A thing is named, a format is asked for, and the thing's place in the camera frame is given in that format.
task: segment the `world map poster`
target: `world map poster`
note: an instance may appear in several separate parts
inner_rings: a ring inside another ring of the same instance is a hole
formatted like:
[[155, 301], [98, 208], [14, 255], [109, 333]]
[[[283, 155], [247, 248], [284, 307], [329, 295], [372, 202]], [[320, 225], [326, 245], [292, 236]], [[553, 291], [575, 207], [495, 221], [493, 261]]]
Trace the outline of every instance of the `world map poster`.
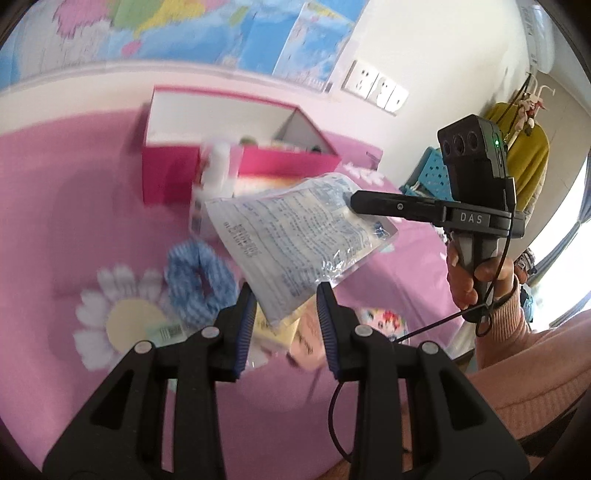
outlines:
[[324, 89], [369, 0], [40, 0], [0, 50], [0, 89], [97, 62], [175, 60]]

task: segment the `open box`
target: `open box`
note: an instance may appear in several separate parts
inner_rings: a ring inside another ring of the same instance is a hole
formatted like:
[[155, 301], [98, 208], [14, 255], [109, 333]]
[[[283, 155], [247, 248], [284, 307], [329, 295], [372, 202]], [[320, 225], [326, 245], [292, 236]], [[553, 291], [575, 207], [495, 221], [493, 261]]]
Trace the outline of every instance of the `open box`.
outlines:
[[239, 176], [313, 177], [340, 163], [335, 148], [297, 106], [230, 92], [156, 87], [142, 152], [144, 203], [188, 203], [199, 145], [279, 140], [302, 151], [247, 145]]

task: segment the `white package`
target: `white package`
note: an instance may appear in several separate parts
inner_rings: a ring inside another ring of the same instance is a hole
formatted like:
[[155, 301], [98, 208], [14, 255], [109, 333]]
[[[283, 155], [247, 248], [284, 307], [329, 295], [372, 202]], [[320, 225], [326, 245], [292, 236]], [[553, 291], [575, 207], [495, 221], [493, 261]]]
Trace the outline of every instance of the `white package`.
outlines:
[[340, 173], [308, 179], [287, 190], [214, 199], [210, 220], [242, 269], [272, 326], [347, 270], [388, 245], [396, 228], [348, 208], [359, 187]]

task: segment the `device handle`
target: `device handle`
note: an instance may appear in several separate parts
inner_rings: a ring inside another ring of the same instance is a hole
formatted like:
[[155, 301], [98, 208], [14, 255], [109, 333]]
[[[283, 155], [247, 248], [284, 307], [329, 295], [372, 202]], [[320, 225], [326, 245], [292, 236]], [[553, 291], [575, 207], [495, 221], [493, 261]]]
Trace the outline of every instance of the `device handle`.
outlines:
[[[478, 233], [452, 233], [452, 239], [459, 254], [460, 265], [466, 271], [474, 276], [474, 270], [483, 262], [494, 258], [498, 255], [499, 239], [491, 238]], [[485, 301], [485, 296], [490, 283], [485, 283], [474, 278], [474, 289], [478, 293], [478, 303]], [[492, 297], [490, 295], [486, 299], [486, 304], [492, 304]], [[486, 312], [482, 310], [474, 310], [463, 315], [464, 320], [470, 323], [479, 323]]]

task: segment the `power outlet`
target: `power outlet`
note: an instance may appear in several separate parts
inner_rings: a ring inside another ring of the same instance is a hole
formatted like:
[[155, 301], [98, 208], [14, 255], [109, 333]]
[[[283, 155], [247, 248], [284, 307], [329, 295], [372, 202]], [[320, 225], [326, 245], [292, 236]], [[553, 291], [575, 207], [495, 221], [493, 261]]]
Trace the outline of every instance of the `power outlet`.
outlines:
[[353, 66], [345, 79], [343, 90], [352, 93], [362, 99], [367, 99], [379, 76], [379, 70], [355, 60]]
[[396, 85], [388, 99], [388, 103], [386, 103], [385, 110], [389, 113], [396, 113], [403, 106], [404, 102], [406, 102], [407, 98], [408, 90], [402, 88], [400, 85]]
[[367, 98], [368, 102], [377, 105], [380, 108], [386, 108], [388, 100], [394, 91], [396, 84], [388, 77], [382, 74], [378, 75], [378, 81], [375, 82], [372, 91]]

